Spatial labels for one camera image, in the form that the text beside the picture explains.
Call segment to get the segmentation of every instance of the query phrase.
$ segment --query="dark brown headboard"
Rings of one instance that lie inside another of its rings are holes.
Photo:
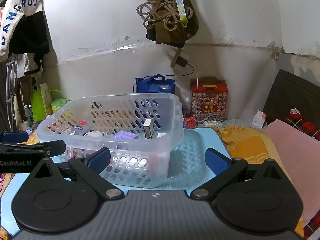
[[[303,117],[320,128],[320,87],[280,70],[263,109],[267,123],[275,119],[283,121],[292,107],[296,107]]]

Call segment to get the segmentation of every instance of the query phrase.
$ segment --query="gray ribbed surface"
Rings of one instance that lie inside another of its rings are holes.
[[[38,236],[22,231],[14,238],[14,240],[53,239],[299,240],[300,238],[291,232],[278,236],[252,236],[238,232],[223,224],[208,203],[191,200],[182,190],[131,190],[122,200],[106,202],[99,214],[78,230],[58,236]]]

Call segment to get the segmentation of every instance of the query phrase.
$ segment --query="pink cushion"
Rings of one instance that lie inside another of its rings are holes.
[[[320,210],[320,141],[275,120],[265,131],[303,201],[303,223]]]

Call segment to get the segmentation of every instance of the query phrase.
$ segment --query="metal screw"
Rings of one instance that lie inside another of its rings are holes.
[[[209,191],[207,191],[204,188],[198,188],[198,189],[194,190],[192,193],[196,197],[206,197],[207,195],[209,195]]]
[[[108,190],[106,191],[106,195],[107,195],[108,197],[118,197],[118,196],[121,195],[121,191],[120,191],[119,189],[117,189],[117,188],[108,189]]]

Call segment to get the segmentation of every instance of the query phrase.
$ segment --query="black cable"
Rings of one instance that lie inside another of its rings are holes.
[[[187,65],[189,65],[190,67],[192,67],[192,72],[189,73],[189,74],[185,74],[185,75],[165,75],[164,77],[185,77],[185,76],[188,76],[188,75],[191,75],[195,69],[193,68],[193,66],[191,66],[189,63],[187,63]],[[132,87],[132,91],[134,93],[134,85],[136,84],[136,82],[133,84],[133,87]]]

